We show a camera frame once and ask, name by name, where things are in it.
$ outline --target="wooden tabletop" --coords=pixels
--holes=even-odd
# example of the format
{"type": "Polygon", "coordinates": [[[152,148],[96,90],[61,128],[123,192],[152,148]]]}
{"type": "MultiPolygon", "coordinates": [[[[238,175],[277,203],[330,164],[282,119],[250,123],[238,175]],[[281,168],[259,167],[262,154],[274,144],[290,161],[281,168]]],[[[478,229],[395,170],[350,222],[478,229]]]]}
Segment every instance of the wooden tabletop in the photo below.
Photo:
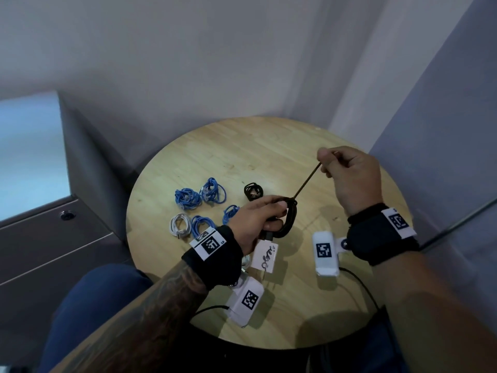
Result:
{"type": "MultiPolygon", "coordinates": [[[[168,144],[141,173],[131,193],[127,234],[131,255],[140,270],[162,277],[189,248],[169,232],[170,219],[180,212],[174,191],[199,190],[214,177],[228,194],[226,203],[188,211],[222,224],[223,210],[248,201],[244,186],[257,182],[264,194],[293,196],[317,164],[319,147],[351,145],[330,132],[289,119],[249,117],[227,119],[191,131],[168,144]]],[[[399,189],[382,170],[385,202],[396,207],[410,223],[411,215],[399,189]]],[[[299,194],[297,218],[279,244],[272,274],[250,269],[265,287],[250,323],[240,328],[227,320],[222,309],[199,314],[191,323],[224,340],[241,345],[291,349],[330,342],[362,328],[375,313],[358,282],[347,273],[318,277],[315,273],[312,235],[329,230],[343,237],[348,229],[343,208],[335,197],[333,180],[319,171],[299,194]]],[[[382,298],[372,281],[368,263],[351,253],[340,265],[352,270],[382,298]]],[[[217,286],[202,307],[225,304],[230,288],[217,286]]]]}

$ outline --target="leg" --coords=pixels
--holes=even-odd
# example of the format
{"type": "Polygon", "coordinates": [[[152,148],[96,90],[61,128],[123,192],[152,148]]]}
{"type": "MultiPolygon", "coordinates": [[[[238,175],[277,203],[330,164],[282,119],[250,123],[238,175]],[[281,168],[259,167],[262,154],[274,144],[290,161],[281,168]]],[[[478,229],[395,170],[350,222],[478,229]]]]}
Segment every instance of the leg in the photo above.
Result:
{"type": "Polygon", "coordinates": [[[107,264],[90,271],[54,314],[39,373],[49,372],[79,343],[153,285],[134,267],[107,264]]]}

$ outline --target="right hand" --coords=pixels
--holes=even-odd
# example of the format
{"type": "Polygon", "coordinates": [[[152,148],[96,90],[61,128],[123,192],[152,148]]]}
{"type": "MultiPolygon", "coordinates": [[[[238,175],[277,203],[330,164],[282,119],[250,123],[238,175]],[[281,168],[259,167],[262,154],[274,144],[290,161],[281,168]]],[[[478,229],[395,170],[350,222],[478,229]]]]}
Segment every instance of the right hand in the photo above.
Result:
{"type": "Polygon", "coordinates": [[[383,203],[378,160],[351,147],[320,148],[321,171],[335,181],[335,192],[348,217],[383,203]]]}

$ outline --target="coiled blue cable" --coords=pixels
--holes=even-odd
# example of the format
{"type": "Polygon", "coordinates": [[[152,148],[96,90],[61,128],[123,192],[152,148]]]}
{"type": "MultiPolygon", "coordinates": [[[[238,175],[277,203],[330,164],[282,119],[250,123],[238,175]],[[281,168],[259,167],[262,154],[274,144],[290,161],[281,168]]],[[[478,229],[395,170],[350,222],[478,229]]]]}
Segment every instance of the coiled blue cable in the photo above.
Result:
{"type": "Polygon", "coordinates": [[[236,215],[236,213],[238,212],[239,209],[240,209],[240,207],[238,207],[234,204],[227,207],[224,210],[223,225],[226,225],[228,223],[228,221],[230,220],[230,218],[232,218],[234,215],[236,215]]]}
{"type": "Polygon", "coordinates": [[[210,177],[202,186],[200,195],[204,201],[212,201],[216,204],[223,204],[226,201],[226,190],[213,177],[210,177]],[[224,199],[222,201],[219,200],[219,188],[224,192],[224,199]]]}
{"type": "Polygon", "coordinates": [[[198,235],[200,234],[198,227],[201,224],[207,224],[213,228],[216,227],[214,224],[214,221],[209,219],[208,217],[202,217],[202,216],[194,216],[193,219],[191,219],[191,234],[193,234],[193,238],[197,238],[198,235]]]}
{"type": "Polygon", "coordinates": [[[174,200],[181,209],[195,209],[202,204],[202,197],[191,188],[182,188],[174,192],[174,200]]]}

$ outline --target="coiled white cable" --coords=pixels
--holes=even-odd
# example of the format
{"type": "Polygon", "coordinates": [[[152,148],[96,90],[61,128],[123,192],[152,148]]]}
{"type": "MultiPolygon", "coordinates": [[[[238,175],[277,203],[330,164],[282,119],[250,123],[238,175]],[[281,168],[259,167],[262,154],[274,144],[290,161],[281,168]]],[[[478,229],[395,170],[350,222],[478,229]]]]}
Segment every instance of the coiled white cable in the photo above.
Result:
{"type": "Polygon", "coordinates": [[[184,238],[191,233],[191,220],[186,213],[178,213],[175,217],[173,217],[169,223],[169,232],[178,238],[184,238]],[[186,224],[184,229],[178,229],[178,225],[176,222],[178,220],[183,220],[186,224]]]}

